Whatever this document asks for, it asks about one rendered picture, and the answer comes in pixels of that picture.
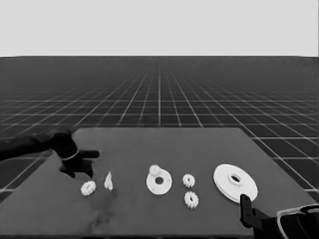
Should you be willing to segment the large thick white disc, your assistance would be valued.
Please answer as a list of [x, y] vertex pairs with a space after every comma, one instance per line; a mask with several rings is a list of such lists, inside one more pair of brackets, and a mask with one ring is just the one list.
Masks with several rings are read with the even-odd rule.
[[229, 200], [239, 203], [240, 196], [245, 194], [251, 201], [258, 195], [255, 180], [242, 168], [232, 164], [220, 164], [213, 172], [216, 188]]

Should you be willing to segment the white round pinned carrier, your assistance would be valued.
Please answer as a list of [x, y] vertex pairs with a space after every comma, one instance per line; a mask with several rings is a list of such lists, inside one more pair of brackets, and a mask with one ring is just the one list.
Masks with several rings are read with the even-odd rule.
[[157, 175], [148, 174], [147, 188], [155, 195], [164, 195], [170, 191], [172, 187], [172, 178], [170, 173], [161, 169]]

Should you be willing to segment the larger white toothed gear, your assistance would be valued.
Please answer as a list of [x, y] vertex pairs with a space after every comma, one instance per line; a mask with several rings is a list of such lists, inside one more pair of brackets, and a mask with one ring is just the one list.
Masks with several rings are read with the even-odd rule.
[[184, 203], [185, 205], [190, 208], [190, 209], [194, 209], [198, 203], [199, 203], [199, 199], [198, 196], [196, 195], [195, 192], [193, 191], [188, 191], [185, 195], [184, 195]]

